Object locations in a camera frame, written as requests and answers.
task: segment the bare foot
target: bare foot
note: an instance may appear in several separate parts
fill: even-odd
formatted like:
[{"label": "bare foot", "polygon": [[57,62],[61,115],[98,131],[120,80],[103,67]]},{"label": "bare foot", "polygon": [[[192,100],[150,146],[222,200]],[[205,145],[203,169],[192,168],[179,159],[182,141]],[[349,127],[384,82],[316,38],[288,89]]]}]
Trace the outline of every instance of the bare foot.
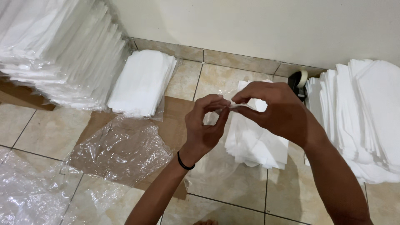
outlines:
[{"label": "bare foot", "polygon": [[197,222],[197,223],[195,223],[193,225],[218,225],[218,221],[214,221],[214,220],[209,219],[206,222],[199,221],[199,222]]}]

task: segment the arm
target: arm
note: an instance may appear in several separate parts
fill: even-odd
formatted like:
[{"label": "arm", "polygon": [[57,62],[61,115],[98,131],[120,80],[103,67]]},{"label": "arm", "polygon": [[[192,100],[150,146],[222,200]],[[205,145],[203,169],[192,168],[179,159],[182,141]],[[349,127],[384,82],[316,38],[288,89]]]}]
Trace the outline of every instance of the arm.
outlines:
[{"label": "arm", "polygon": [[267,110],[257,112],[240,106],[234,111],[304,149],[318,193],[332,221],[341,225],[371,225],[367,202],[356,177],[322,126],[289,86],[252,82],[232,100],[240,104],[251,98],[266,101]]},{"label": "arm", "polygon": [[[192,167],[218,143],[229,115],[229,109],[225,106],[229,105],[230,101],[223,99],[222,95],[209,94],[198,99],[193,110],[185,116],[188,138],[179,151],[185,166]],[[217,123],[204,126],[204,115],[217,109],[223,109]],[[156,224],[187,172],[174,156],[144,192],[125,224]]]}]

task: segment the white wall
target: white wall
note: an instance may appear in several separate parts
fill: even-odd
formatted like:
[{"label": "white wall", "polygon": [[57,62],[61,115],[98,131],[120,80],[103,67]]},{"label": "white wall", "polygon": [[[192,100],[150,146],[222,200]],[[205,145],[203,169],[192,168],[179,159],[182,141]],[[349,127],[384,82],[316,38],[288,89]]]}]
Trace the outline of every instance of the white wall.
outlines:
[{"label": "white wall", "polygon": [[333,68],[400,66],[400,0],[112,0],[129,36]]}]

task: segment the stack of white masks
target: stack of white masks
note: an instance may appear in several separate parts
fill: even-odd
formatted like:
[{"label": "stack of white masks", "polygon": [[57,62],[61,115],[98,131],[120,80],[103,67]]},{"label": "stack of white masks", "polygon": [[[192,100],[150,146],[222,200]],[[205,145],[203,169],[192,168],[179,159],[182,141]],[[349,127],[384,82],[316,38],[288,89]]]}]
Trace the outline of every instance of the stack of white masks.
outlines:
[{"label": "stack of white masks", "polygon": [[0,70],[62,106],[105,109],[125,44],[101,0],[0,3]]},{"label": "stack of white masks", "polygon": [[307,107],[360,181],[400,181],[399,85],[397,66],[354,59],[306,83]]},{"label": "stack of white masks", "polygon": [[115,84],[108,107],[136,118],[154,115],[175,66],[175,57],[160,51],[133,52]]},{"label": "stack of white masks", "polygon": [[[239,81],[238,91],[250,82]],[[263,100],[251,99],[248,106],[264,112],[268,105]],[[272,134],[239,113],[233,114],[225,148],[230,155],[235,157],[236,162],[245,163],[250,167],[261,164],[268,169],[272,167],[285,169],[288,145],[288,140]]]}]

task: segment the black hair tie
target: black hair tie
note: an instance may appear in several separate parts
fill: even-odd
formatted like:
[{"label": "black hair tie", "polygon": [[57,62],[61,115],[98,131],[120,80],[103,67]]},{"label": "black hair tie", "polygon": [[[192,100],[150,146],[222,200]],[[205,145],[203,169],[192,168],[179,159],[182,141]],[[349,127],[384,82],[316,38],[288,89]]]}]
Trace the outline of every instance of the black hair tie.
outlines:
[{"label": "black hair tie", "polygon": [[178,151],[178,162],[179,162],[180,166],[182,166],[182,167],[183,167],[184,169],[186,169],[186,170],[191,170],[191,169],[193,169],[194,166],[196,165],[196,164],[194,164],[192,167],[187,167],[187,166],[185,166],[185,165],[183,164],[182,160],[180,159],[179,151]]}]

